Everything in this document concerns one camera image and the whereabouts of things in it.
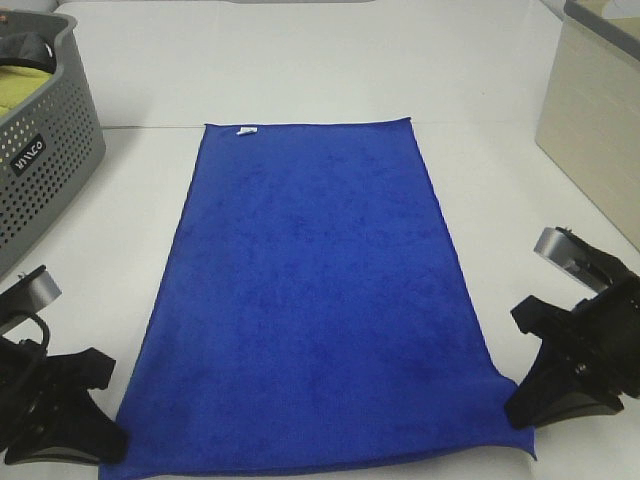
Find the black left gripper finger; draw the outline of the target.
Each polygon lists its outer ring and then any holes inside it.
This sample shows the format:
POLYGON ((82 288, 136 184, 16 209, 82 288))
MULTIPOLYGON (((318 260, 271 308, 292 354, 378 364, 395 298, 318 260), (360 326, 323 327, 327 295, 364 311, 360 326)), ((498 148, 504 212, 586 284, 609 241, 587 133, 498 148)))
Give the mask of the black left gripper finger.
POLYGON ((127 452, 128 435, 85 390, 42 395, 27 410, 17 438, 9 443, 9 462, 115 464, 127 452))
POLYGON ((47 387, 56 395, 105 390, 115 366, 115 359, 95 348, 51 356, 47 359, 47 387))

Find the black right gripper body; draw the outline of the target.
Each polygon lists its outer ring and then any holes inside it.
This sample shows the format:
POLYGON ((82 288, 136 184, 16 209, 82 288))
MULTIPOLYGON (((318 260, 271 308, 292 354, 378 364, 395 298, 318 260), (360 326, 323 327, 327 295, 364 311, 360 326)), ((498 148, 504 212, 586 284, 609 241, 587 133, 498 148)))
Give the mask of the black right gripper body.
POLYGON ((565 352, 580 385, 639 397, 639 281, 628 278, 561 310, 565 352))

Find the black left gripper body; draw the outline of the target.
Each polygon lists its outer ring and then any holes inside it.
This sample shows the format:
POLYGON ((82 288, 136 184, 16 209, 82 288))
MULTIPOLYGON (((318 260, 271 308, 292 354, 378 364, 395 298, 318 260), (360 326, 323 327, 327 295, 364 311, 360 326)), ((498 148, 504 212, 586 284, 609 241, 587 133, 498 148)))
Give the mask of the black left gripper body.
POLYGON ((17 438, 29 406, 42 395, 55 393, 47 387, 47 354, 42 343, 1 340, 1 452, 9 462, 9 443, 17 438))

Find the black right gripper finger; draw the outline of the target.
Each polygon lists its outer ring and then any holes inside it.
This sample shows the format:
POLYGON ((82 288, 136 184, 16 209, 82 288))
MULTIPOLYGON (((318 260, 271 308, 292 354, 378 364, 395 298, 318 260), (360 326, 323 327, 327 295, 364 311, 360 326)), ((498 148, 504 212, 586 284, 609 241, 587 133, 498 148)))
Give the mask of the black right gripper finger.
POLYGON ((573 312, 527 296, 510 311, 518 329, 554 345, 576 345, 579 340, 573 312))
POLYGON ((620 392, 586 363, 556 349, 541 349, 504 410, 513 428, 524 429, 579 417, 615 415, 623 410, 623 404, 620 392))

